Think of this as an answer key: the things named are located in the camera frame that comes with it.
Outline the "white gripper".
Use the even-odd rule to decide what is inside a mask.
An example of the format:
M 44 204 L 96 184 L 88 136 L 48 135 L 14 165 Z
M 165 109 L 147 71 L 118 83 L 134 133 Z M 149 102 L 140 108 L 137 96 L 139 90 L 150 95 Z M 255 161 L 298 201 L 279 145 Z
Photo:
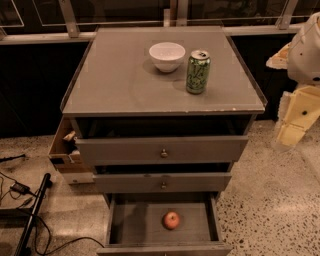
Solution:
M 289 47 L 290 44 L 284 45 L 267 60 L 266 66 L 272 69 L 287 69 Z M 319 116 L 320 89 L 315 86 L 296 89 L 290 96 L 284 124 L 276 126 L 276 141 L 285 146 L 295 146 Z

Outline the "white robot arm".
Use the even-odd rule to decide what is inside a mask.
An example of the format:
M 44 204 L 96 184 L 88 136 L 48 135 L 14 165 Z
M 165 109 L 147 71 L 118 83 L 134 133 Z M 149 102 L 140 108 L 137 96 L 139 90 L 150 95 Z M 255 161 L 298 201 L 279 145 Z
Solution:
M 320 13 L 311 15 L 266 66 L 286 69 L 288 77 L 297 82 L 293 92 L 283 93 L 275 126 L 275 147 L 288 150 L 320 117 Z

